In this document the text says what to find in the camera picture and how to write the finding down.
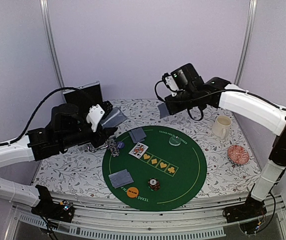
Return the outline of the blue poker chip stack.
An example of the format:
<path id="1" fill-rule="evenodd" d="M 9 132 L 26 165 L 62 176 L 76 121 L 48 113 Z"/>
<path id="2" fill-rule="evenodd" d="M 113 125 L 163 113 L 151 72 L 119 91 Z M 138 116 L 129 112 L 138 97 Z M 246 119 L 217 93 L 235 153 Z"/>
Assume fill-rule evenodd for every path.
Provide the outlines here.
<path id="1" fill-rule="evenodd" d="M 117 147 L 117 143 L 114 139 L 109 139 L 107 141 L 108 149 L 110 150 L 112 157 L 118 157 L 120 152 L 119 148 Z"/>

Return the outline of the purple small blind button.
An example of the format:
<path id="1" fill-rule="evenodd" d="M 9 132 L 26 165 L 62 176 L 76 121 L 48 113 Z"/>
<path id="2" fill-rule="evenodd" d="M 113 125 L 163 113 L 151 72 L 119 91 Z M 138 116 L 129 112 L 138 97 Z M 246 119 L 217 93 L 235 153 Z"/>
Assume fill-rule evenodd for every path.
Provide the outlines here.
<path id="1" fill-rule="evenodd" d="M 125 143 L 124 143 L 124 142 L 122 142 L 122 141 L 120 141 L 120 142 L 118 141 L 118 142 L 117 142 L 117 148 L 118 148 L 118 149 L 122 149 L 122 148 L 124 148 L 124 147 L 125 147 Z"/>

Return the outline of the blue playing card deck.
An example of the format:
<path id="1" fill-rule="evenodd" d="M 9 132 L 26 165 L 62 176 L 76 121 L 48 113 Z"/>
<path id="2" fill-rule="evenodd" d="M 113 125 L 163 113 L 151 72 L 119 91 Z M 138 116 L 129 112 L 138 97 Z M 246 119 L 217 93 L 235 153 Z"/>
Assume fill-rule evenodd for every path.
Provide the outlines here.
<path id="1" fill-rule="evenodd" d="M 119 107 L 114 107 L 109 115 L 100 121 L 103 128 L 113 128 L 119 126 L 127 120 L 127 116 L 122 112 Z"/>

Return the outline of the three of diamonds card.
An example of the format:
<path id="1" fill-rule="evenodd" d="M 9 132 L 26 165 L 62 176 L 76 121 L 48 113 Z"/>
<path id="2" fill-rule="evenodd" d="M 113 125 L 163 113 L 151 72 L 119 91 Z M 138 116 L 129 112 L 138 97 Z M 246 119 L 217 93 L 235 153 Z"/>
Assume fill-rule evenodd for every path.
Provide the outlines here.
<path id="1" fill-rule="evenodd" d="M 164 102 L 159 104 L 157 107 L 159 110 L 160 119 L 166 118 L 170 115 L 167 106 Z"/>

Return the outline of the dealt card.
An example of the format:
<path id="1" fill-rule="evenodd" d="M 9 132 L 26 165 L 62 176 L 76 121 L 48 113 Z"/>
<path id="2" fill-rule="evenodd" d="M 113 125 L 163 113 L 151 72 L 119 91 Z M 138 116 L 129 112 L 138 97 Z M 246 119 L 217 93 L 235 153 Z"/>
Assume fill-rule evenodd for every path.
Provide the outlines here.
<path id="1" fill-rule="evenodd" d="M 112 173 L 108 177 L 115 189 L 134 182 L 130 172 L 127 169 Z"/>
<path id="2" fill-rule="evenodd" d="M 129 135 L 134 143 L 142 142 L 146 137 L 146 134 L 141 127 L 130 130 Z"/>

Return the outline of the queen of spades card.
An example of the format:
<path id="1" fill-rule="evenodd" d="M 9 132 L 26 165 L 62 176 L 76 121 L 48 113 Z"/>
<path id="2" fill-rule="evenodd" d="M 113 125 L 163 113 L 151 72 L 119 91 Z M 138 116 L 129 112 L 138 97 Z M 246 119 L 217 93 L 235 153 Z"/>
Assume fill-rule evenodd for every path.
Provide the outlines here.
<path id="1" fill-rule="evenodd" d="M 137 143 L 129 152 L 129 154 L 137 159 L 140 159 L 148 149 L 148 146 L 143 143 Z"/>

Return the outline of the aluminium poker chip case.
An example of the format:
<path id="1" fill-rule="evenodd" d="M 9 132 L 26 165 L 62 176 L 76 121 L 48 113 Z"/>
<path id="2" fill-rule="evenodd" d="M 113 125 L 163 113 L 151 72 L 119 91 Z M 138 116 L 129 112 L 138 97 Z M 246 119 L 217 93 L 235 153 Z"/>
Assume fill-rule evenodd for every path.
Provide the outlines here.
<path id="1" fill-rule="evenodd" d="M 74 104 L 78 107 L 78 114 L 86 117 L 89 109 L 97 104 L 103 103 L 102 91 L 99 81 L 87 83 L 76 87 L 79 91 L 72 89 L 64 90 L 63 96 L 66 103 Z"/>

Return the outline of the orange big blind button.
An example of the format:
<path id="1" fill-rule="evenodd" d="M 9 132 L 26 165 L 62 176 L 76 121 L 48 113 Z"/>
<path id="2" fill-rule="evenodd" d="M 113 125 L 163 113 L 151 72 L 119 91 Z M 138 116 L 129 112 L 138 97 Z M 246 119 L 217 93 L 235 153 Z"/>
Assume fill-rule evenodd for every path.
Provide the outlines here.
<path id="1" fill-rule="evenodd" d="M 131 199 L 137 198 L 139 196 L 139 190 L 136 187 L 129 187 L 126 192 L 127 196 Z"/>

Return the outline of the red black poker chip stack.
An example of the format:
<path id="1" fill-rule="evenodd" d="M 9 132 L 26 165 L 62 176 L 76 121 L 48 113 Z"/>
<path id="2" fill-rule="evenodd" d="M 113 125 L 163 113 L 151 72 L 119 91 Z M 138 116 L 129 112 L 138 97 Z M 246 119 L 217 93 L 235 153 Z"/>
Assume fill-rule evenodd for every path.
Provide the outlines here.
<path id="1" fill-rule="evenodd" d="M 156 178 L 150 178 L 148 180 L 148 187 L 152 191 L 157 191 L 160 189 L 160 183 Z"/>

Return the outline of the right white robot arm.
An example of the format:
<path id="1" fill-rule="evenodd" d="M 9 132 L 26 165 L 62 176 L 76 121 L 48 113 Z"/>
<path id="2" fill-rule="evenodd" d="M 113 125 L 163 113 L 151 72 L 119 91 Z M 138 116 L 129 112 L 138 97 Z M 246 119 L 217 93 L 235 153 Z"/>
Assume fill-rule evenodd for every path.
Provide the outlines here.
<path id="1" fill-rule="evenodd" d="M 269 129 L 276 136 L 269 160 L 251 190 L 250 200 L 241 208 L 245 218 L 252 218 L 260 211 L 260 202 L 265 200 L 286 170 L 286 107 L 245 91 L 220 77 L 204 82 L 191 63 L 165 73 L 162 82 L 171 92 L 165 97 L 170 115 L 193 107 L 203 110 L 212 106 L 242 115 Z"/>

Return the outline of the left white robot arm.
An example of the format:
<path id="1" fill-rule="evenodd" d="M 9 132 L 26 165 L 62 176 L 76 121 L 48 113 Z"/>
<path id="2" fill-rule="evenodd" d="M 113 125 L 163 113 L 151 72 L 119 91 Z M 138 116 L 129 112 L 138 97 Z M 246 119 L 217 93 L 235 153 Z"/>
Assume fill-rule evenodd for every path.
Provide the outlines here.
<path id="1" fill-rule="evenodd" d="M 0 143 L 0 168 L 21 162 L 36 162 L 64 154 L 70 147 L 91 143 L 95 148 L 117 131 L 116 127 L 103 128 L 100 124 L 105 111 L 100 105 L 92 106 L 86 117 L 78 114 L 78 107 L 64 103 L 53 107 L 51 121 L 44 128 L 29 130 L 19 140 Z M 46 216 L 57 213 L 48 189 L 44 186 L 23 185 L 0 178 L 0 198 L 38 209 Z"/>

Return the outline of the cream ceramic mug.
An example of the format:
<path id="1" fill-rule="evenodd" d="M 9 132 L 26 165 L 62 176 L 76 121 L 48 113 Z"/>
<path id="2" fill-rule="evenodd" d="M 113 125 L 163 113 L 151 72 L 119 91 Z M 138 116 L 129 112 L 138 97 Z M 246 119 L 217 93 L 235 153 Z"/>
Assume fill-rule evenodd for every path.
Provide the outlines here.
<path id="1" fill-rule="evenodd" d="M 220 139 L 224 140 L 229 135 L 231 125 L 232 120 L 229 117 L 225 115 L 219 115 L 213 123 L 212 133 Z"/>

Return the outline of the aluminium frame post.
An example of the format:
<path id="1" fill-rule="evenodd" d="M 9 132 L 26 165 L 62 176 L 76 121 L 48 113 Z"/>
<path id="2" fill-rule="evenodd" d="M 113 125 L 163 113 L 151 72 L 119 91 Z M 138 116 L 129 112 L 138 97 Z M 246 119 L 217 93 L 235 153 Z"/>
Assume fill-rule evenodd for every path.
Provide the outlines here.
<path id="1" fill-rule="evenodd" d="M 58 56 L 57 56 L 56 49 L 55 49 L 55 42 L 54 42 L 54 37 L 53 37 L 53 32 L 52 32 L 52 27 L 51 27 L 51 22 L 50 22 L 48 1 L 40 0 L 39 3 L 40 3 L 40 10 L 41 10 L 41 15 L 42 15 L 45 35 L 47 38 L 50 56 L 51 56 L 53 67 L 54 67 L 54 72 L 57 78 L 58 85 L 59 87 L 62 88 L 65 86 L 65 84 L 63 81 L 63 77 L 62 77 L 62 73 L 61 73 L 61 69 L 59 65 L 59 60 L 58 60 Z"/>
<path id="2" fill-rule="evenodd" d="M 255 24 L 257 2 L 258 2 L 257 0 L 250 0 L 250 4 L 249 4 L 243 46 L 242 46 L 241 55 L 240 55 L 240 59 L 239 59 L 239 63 L 238 63 L 237 71 L 236 71 L 236 76 L 235 76 L 235 84 L 238 86 L 241 83 L 242 75 L 243 75 L 245 65 L 246 65 L 246 58 L 248 55 L 251 36 L 253 33 L 254 24 Z"/>

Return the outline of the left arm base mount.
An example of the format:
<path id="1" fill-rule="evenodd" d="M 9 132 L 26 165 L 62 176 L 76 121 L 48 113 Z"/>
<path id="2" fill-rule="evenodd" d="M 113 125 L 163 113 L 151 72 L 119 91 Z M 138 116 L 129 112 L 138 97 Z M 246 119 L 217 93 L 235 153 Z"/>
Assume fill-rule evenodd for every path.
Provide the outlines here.
<path id="1" fill-rule="evenodd" d="M 71 223 L 74 217 L 74 204 L 71 201 L 62 200 L 55 203 L 52 200 L 40 200 L 40 202 L 31 208 L 31 213 L 45 219 L 58 220 Z"/>

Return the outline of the left aluminium frame post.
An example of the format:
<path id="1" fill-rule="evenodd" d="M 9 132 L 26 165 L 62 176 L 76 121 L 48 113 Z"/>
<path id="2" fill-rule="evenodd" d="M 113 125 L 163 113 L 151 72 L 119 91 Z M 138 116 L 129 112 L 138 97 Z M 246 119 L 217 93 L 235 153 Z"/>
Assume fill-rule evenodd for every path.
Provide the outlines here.
<path id="1" fill-rule="evenodd" d="M 54 72 L 57 78 L 58 85 L 59 87 L 62 88 L 65 86 L 65 84 L 63 81 L 63 77 L 62 77 L 62 73 L 61 73 L 61 69 L 59 65 L 59 60 L 58 60 L 58 56 L 57 56 L 56 49 L 55 49 L 55 42 L 54 42 L 54 37 L 53 37 L 53 32 L 52 32 L 52 27 L 51 27 L 51 22 L 50 22 L 48 1 L 40 0 L 39 3 L 40 3 L 40 10 L 41 10 L 41 15 L 42 15 L 45 35 L 47 38 L 50 56 L 51 56 L 53 67 L 54 67 Z"/>

